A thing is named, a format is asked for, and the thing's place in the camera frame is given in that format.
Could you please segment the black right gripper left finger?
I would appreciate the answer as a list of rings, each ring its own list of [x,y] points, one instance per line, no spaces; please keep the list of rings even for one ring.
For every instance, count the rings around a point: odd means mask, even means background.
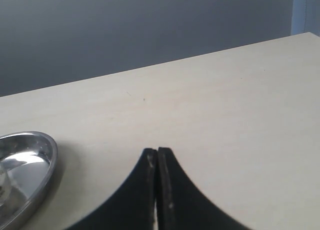
[[[152,230],[155,217],[157,151],[142,151],[133,170],[101,206],[70,230]]]

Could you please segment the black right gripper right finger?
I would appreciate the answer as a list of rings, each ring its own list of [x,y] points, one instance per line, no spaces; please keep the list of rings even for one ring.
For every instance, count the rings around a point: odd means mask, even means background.
[[[246,230],[190,180],[173,151],[157,151],[157,220],[160,230]]]

